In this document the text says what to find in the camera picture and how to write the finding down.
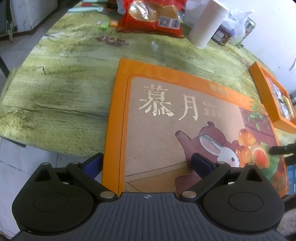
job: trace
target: white tile floor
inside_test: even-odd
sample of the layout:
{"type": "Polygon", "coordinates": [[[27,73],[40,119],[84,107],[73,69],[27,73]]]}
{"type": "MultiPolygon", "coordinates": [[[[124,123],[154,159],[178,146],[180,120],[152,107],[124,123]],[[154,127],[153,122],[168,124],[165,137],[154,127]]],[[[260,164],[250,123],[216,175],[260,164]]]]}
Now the white tile floor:
{"type": "MultiPolygon", "coordinates": [[[[62,9],[55,13],[33,35],[16,37],[12,43],[9,40],[0,41],[0,55],[9,70],[23,63],[42,36],[66,11],[67,9],[62,9]]],[[[0,70],[0,91],[5,81],[6,78],[0,70]]],[[[59,154],[31,146],[23,148],[1,137],[0,143],[0,231],[8,237],[13,237],[19,229],[12,216],[12,202],[36,168],[42,162],[49,162],[53,167],[64,167],[72,161],[83,162],[87,158],[59,154]]],[[[101,176],[99,175],[96,180],[100,181],[101,176]]]]}

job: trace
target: white wall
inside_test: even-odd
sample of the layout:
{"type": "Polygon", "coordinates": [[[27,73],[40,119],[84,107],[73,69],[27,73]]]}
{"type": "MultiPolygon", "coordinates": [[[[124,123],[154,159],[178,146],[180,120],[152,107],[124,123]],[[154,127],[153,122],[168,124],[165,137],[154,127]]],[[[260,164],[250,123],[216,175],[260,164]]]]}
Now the white wall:
{"type": "Polygon", "coordinates": [[[244,12],[257,24],[243,45],[264,62],[288,92],[296,89],[296,3],[292,0],[220,0],[244,12]]]}

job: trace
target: white cabinet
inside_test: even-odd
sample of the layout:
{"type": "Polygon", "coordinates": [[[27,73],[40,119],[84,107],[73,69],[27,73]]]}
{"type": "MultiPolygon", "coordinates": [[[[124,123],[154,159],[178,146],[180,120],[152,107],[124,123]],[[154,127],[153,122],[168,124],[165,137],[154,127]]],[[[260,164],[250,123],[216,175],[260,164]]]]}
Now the white cabinet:
{"type": "Polygon", "coordinates": [[[17,31],[32,30],[57,7],[57,0],[12,0],[17,31]]]}

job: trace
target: white rabbit illustration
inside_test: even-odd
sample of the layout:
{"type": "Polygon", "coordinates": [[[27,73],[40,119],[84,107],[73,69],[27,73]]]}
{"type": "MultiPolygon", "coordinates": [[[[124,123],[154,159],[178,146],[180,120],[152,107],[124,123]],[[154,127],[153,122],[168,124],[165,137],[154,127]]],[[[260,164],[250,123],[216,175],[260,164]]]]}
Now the white rabbit illustration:
{"type": "Polygon", "coordinates": [[[222,147],[208,135],[200,136],[199,140],[207,152],[218,156],[217,161],[224,161],[232,167],[239,167],[239,158],[232,149],[222,147]]]}

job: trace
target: circular gripper cap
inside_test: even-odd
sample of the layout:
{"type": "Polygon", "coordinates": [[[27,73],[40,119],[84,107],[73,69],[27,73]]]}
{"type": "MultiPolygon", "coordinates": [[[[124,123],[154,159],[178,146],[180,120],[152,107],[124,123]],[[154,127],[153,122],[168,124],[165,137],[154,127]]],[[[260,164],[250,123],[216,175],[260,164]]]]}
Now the circular gripper cap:
{"type": "Polygon", "coordinates": [[[205,195],[203,207],[215,224],[250,234],[276,228],[284,213],[283,201],[266,178],[214,188],[205,195]]]}
{"type": "Polygon", "coordinates": [[[93,199],[84,189],[61,182],[31,183],[13,203],[13,215],[23,230],[57,234],[84,222],[92,212],[93,199]]]}

